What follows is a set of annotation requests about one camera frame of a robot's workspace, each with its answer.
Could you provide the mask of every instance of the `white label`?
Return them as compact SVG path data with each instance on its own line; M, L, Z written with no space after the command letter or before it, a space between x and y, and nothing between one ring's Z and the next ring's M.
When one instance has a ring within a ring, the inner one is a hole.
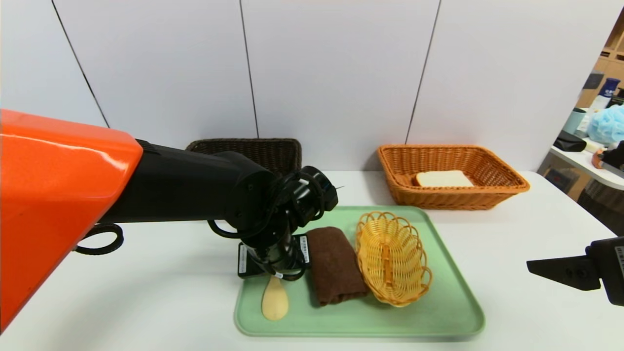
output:
M238 247L238 273L247 272L247 248L244 245Z
M301 244L301 252L303 252L303 259L306 263L310 263L310 254L308 253L308 237L302 235L299 237L299 243Z
M620 261L620 269L622 270L622 277L624 277L624 246L616 246L615 254L617 254L618 261Z

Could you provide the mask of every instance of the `folded towel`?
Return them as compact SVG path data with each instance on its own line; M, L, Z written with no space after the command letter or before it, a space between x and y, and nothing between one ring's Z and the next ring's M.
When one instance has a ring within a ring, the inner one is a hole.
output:
M313 229L307 235L319 304L338 304L366 296L368 287L359 271L358 258L343 231L325 227Z

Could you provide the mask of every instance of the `green tray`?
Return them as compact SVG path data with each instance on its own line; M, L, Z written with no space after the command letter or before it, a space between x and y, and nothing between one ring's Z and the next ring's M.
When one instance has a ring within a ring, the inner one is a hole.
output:
M375 210L406 218L420 232L434 276L423 298L397 308L369 294L363 299L319 307L307 272L296 282L282 281L290 308L283 319L270 321L261 311L268 277L249 278L236 303L235 321L240 331L267 337L466 337L483 330L485 316L479 303L422 210L411 206L337 207L297 233L333 226L342 229L354 244L360 215Z

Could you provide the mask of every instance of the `desk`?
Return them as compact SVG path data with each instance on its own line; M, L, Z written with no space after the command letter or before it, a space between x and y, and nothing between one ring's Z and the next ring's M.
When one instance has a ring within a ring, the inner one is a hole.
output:
M550 153L569 164L583 170L598 182L618 190L624 190L624 178L606 169L597 169L592 165L592 153L589 151L569 152L551 146Z
M341 205L394 203L383 173L326 174L344 185ZM522 175L531 190L492 210L427 211L485 312L485 330L469 340L246 337L233 321L238 242L179 222L124 224L113 254L71 253L0 336L0 350L621 350L624 308L604 290L575 290L525 265L582 254L613 234L544 178Z

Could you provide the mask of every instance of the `white bread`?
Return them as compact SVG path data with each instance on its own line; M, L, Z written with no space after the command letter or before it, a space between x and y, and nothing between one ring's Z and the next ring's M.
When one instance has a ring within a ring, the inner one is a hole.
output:
M457 169L453 171L430 171L416 174L421 187L474 187L470 179Z

